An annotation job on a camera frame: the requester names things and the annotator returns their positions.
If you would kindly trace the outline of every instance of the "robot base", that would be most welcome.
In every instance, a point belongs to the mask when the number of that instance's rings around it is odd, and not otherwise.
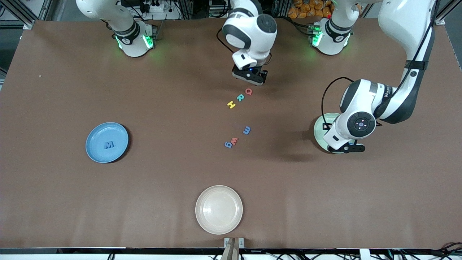
[[[319,22],[315,22],[313,27],[320,28],[318,35],[315,37],[310,37],[310,43],[318,50],[327,55],[336,55],[339,54],[342,49],[348,44],[348,39],[350,34],[345,37],[341,42],[336,43],[334,40],[326,33],[323,32],[324,28],[326,28],[326,22],[328,21],[327,18],[323,18]]]
[[[143,56],[156,44],[157,26],[145,24],[143,21],[136,22],[140,25],[140,35],[130,45],[119,42],[119,48],[130,57]]]
[[[238,69],[236,65],[234,65],[234,67],[232,68],[232,75],[236,79],[247,81],[256,86],[261,86],[263,85],[263,83],[265,83],[267,74],[268,71],[261,70],[261,66],[246,69]]]
[[[326,123],[332,124],[335,119],[339,116],[340,114],[338,113],[327,113],[324,114],[324,117],[326,118]],[[362,144],[355,144],[354,140],[350,140],[348,143],[346,143],[344,146],[342,146],[338,150],[333,150],[332,147],[330,147],[327,142],[322,138],[326,133],[327,129],[323,127],[324,120],[322,119],[322,116],[320,116],[314,126],[314,135],[316,142],[321,146],[324,150],[333,153],[333,154],[346,154],[346,153],[352,153],[352,152],[364,152],[365,147]]]

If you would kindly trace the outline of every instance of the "cable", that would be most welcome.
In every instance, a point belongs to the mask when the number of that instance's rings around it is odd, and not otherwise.
[[[383,258],[380,257],[380,255],[376,254],[376,256],[371,255],[372,258],[379,259],[379,260],[383,260]]]
[[[318,254],[318,255],[315,255],[313,258],[311,258],[311,260],[315,260],[318,256],[320,256],[320,255],[322,255],[322,254],[324,254],[324,253],[320,253],[320,254]]]
[[[165,4],[168,5],[169,7],[173,7],[175,4],[172,5],[172,0],[170,0],[170,4],[167,4],[167,1],[165,1]]]
[[[135,9],[135,7],[133,7],[132,4],[130,4],[127,0],[123,0],[123,1],[125,1],[125,3],[129,5],[133,9],[133,11],[135,11],[138,14],[138,16],[141,18],[143,22],[146,22],[146,20],[143,19],[143,16]]]
[[[416,260],[420,260],[420,258],[418,258],[417,256],[415,256],[415,255],[413,255],[413,254],[411,254],[411,253],[408,253],[408,252],[404,251],[403,249],[401,249],[401,251],[402,251],[403,253],[405,253],[405,254],[410,255],[411,257],[415,258]]]
[[[273,58],[273,55],[271,54],[271,52],[269,53],[269,60],[267,62],[265,62],[265,64],[263,65],[268,65],[270,62],[271,62],[271,59]]]
[[[341,256],[339,254],[335,254],[335,255],[338,256],[338,257],[343,258],[344,260],[349,260],[348,258],[346,258],[347,255],[345,255],[345,256]]]
[[[178,10],[178,13],[181,13],[181,15],[183,16],[183,17],[182,17],[182,20],[185,20],[185,19],[184,19],[185,16],[188,17],[188,16],[185,15],[185,14],[188,14],[188,15],[191,15],[191,16],[192,16],[192,14],[190,14],[190,13],[188,13],[188,12],[183,12],[183,10],[181,10],[181,8],[178,6],[178,4],[176,3],[176,1],[173,1],[173,3],[175,4],[176,9]]]
[[[231,50],[230,47],[228,47],[228,45],[226,45],[219,37],[218,37],[218,34],[221,32],[221,27],[220,27],[220,30],[218,30],[217,32],[217,39],[221,42],[221,44],[223,44],[223,46],[225,46],[230,52],[234,53],[234,51]]]
[[[458,242],[458,243],[451,243],[451,244],[449,244],[449,245],[447,245],[447,246],[445,246],[445,247],[441,248],[441,249],[440,249],[440,251],[448,251],[448,248],[451,248],[451,247],[453,247],[453,246],[457,246],[457,245],[462,245],[462,242]]]
[[[100,19],[100,20],[106,24],[106,28],[107,28],[108,30],[111,30],[111,31],[112,31],[112,28],[109,26],[109,23],[108,23],[108,22],[104,21],[103,19]]]
[[[407,257],[403,254],[401,250],[399,250],[400,255],[401,255],[401,260],[407,260]]]
[[[110,253],[108,256],[108,260],[114,260],[116,258],[116,254]]]
[[[230,7],[231,7],[231,5],[229,4],[229,2],[225,2],[225,4],[223,5],[223,11],[221,11],[221,14],[218,15],[218,16],[213,16],[210,12],[207,12],[207,11],[206,12],[208,13],[208,15],[210,17],[221,18],[221,17],[225,16],[226,13],[228,13],[228,11],[230,10]]]
[[[340,77],[340,78],[336,78],[334,81],[332,81],[326,88],[326,90],[324,90],[324,93],[322,94],[322,99],[321,99],[321,113],[322,113],[322,119],[324,120],[324,124],[326,125],[327,127],[327,122],[326,122],[326,118],[324,117],[324,97],[326,96],[326,92],[327,90],[330,88],[330,86],[332,84],[334,84],[337,80],[341,80],[341,79],[346,79],[346,80],[349,80],[350,82],[354,82],[352,79],[350,78],[347,78],[347,77]]]
[[[306,35],[306,36],[313,36],[315,35],[314,33],[307,33],[307,32],[304,32],[302,31],[299,27],[303,27],[303,28],[309,28],[310,26],[309,25],[303,25],[303,24],[299,24],[299,23],[296,23],[294,21],[292,21],[292,19],[290,17],[284,17],[284,16],[278,16],[276,18],[282,18],[284,20],[286,20],[287,22],[291,23],[293,26],[295,26],[295,29],[297,29],[297,31],[299,31],[301,34],[303,35]]]
[[[292,260],[296,260],[293,256],[291,256],[291,254],[288,254],[288,253],[281,254],[280,256],[278,256],[278,258],[276,258],[276,260],[281,260],[281,257],[282,257],[283,255],[288,255],[288,256],[290,256],[290,258],[292,258]]]

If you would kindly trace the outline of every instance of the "white plate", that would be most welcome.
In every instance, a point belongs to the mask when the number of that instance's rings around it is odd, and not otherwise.
[[[216,185],[202,192],[196,202],[196,219],[208,233],[233,231],[242,218],[242,200],[230,187]]]

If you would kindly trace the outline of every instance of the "brown table surface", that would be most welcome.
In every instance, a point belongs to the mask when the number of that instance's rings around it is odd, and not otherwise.
[[[444,27],[413,116],[384,124],[366,152],[313,142],[327,84],[340,76],[396,86],[404,50],[360,19],[344,51],[325,56],[278,20],[267,83],[231,75],[215,38],[224,19],[167,21],[155,50],[125,56],[103,23],[43,22],[24,31],[0,92],[1,247],[439,248],[462,240],[462,74]],[[349,82],[335,83],[338,112]],[[248,87],[233,109],[231,100]],[[119,122],[128,154],[98,164],[90,131]],[[252,128],[245,136],[245,126]],[[239,138],[232,149],[224,142]],[[212,185],[241,196],[226,235],[204,231],[195,202]]]

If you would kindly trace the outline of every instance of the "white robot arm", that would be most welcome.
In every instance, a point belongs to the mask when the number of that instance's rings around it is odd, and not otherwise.
[[[352,145],[349,141],[369,136],[376,128],[376,118],[396,124],[411,116],[433,46],[434,32],[430,23],[434,3],[435,0],[387,0],[383,3],[379,25],[407,55],[401,84],[391,87],[364,79],[351,83],[340,102],[342,114],[323,137],[329,151],[348,152],[354,148],[356,142]]]
[[[155,44],[156,27],[143,21],[135,21],[117,0],[76,0],[77,7],[86,16],[109,24],[115,33],[119,48],[130,57],[139,57]]]
[[[320,52],[327,55],[335,55],[347,45],[351,35],[351,29],[359,17],[359,9],[356,3],[377,3],[382,0],[334,0],[335,10],[330,19],[323,18],[315,22],[318,30],[310,31],[317,34],[312,38],[311,44]]]
[[[233,76],[255,85],[265,82],[267,71],[261,71],[277,34],[276,21],[263,14],[256,0],[232,0],[222,31],[229,44],[239,48],[232,55]]]

